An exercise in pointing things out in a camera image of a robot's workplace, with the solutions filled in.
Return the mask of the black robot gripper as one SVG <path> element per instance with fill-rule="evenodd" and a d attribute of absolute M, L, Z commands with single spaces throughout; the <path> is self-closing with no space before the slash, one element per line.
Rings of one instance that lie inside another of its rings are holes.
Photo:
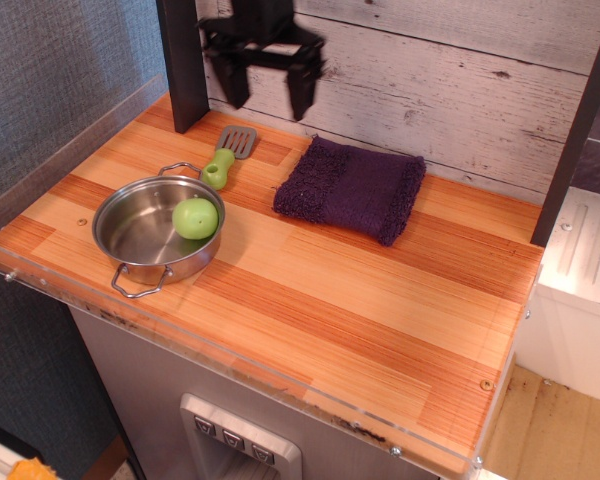
<path fill-rule="evenodd" d="M 314 103 L 324 39 L 295 23 L 291 1 L 233 1 L 231 6 L 230 16 L 198 23 L 228 103 L 240 109 L 249 99 L 249 66 L 285 70 L 293 119 L 302 120 Z"/>

